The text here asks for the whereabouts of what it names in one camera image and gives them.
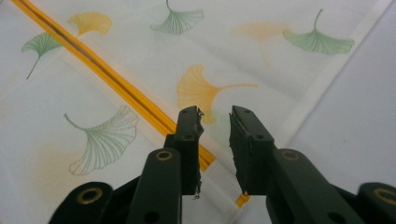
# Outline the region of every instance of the fabric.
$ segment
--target fabric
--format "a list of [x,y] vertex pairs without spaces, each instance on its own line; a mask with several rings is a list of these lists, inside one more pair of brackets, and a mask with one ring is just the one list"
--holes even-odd
[[0,3],[1,162],[32,223],[80,184],[140,175],[190,105],[205,113],[203,191],[183,198],[183,223],[232,222],[246,198],[231,106],[285,147],[390,2]]

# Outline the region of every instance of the yellow stripe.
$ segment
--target yellow stripe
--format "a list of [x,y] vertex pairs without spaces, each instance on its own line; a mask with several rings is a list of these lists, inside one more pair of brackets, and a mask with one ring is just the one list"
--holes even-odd
[[236,200],[235,203],[239,207],[242,207],[242,205],[244,205],[244,203],[247,203],[249,200],[250,200],[250,195],[241,194],[241,196],[239,196],[239,198]]
[[[94,73],[157,129],[159,133],[166,136],[176,131],[176,124],[158,106],[152,103],[146,95],[125,78],[120,76],[90,48],[70,35],[61,25],[30,3],[30,1],[12,0],[12,2],[67,50],[90,67]],[[216,158],[201,145],[199,146],[199,153],[201,171],[205,171]],[[241,207],[247,201],[248,197],[241,195],[236,203]]]

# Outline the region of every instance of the white surface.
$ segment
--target white surface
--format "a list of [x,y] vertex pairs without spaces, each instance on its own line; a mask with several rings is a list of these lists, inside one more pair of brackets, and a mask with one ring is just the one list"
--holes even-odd
[[[367,35],[290,143],[334,185],[396,186],[396,4]],[[271,223],[253,197],[234,224]]]

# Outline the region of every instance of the screw hole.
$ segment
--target screw hole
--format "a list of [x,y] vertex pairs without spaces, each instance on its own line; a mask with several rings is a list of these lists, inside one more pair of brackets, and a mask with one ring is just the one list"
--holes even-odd
[[78,196],[77,202],[80,204],[89,204],[98,201],[103,195],[99,188],[84,189]]
[[157,153],[156,157],[159,161],[167,161],[173,157],[173,154],[170,151],[160,151]]
[[334,223],[339,223],[339,224],[347,223],[345,218],[338,213],[329,213],[328,216],[329,219]]
[[374,193],[383,202],[396,205],[396,192],[388,189],[375,189]]
[[300,157],[292,151],[284,151],[282,152],[282,156],[289,161],[297,161],[300,159]]
[[160,220],[160,214],[157,212],[149,212],[144,217],[146,223],[156,223]]

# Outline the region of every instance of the ginkgo leaf print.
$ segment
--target ginkgo leaf print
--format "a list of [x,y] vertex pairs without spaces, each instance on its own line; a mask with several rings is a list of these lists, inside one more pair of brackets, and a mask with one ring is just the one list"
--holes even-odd
[[78,35],[81,36],[90,31],[97,31],[101,35],[107,34],[112,25],[111,19],[99,12],[84,12],[72,16],[68,22],[73,22],[78,27]]
[[87,175],[117,161],[136,137],[137,115],[126,105],[122,105],[111,119],[93,128],[81,128],[66,114],[64,117],[88,138],[81,159],[69,167],[73,175]]
[[204,67],[201,64],[191,66],[177,84],[177,106],[182,109],[197,105],[204,113],[203,123],[216,121],[212,113],[212,103],[219,91],[231,87],[257,87],[257,84],[236,84],[216,87],[210,84],[203,75]]
[[291,30],[285,30],[283,36],[291,42],[291,44],[312,52],[319,52],[324,54],[339,54],[348,53],[355,44],[353,39],[338,39],[328,35],[324,35],[317,28],[318,18],[321,9],[315,18],[314,30],[307,34],[295,34]]
[[22,52],[32,49],[38,54],[38,58],[35,61],[35,64],[33,65],[32,70],[30,71],[26,79],[28,79],[30,75],[32,75],[32,72],[35,69],[35,65],[38,63],[38,60],[41,58],[41,56],[43,56],[48,51],[56,49],[60,46],[61,44],[47,33],[37,35],[33,39],[26,42],[22,47]]
[[194,11],[174,11],[169,7],[168,1],[166,0],[166,6],[169,9],[168,17],[160,25],[150,25],[152,30],[170,35],[181,35],[204,18],[204,12],[201,9]]
[[241,35],[250,37],[260,43],[260,52],[267,65],[271,66],[271,61],[265,52],[264,45],[267,40],[277,35],[282,35],[288,25],[282,22],[251,22],[237,26],[231,30],[232,35]]

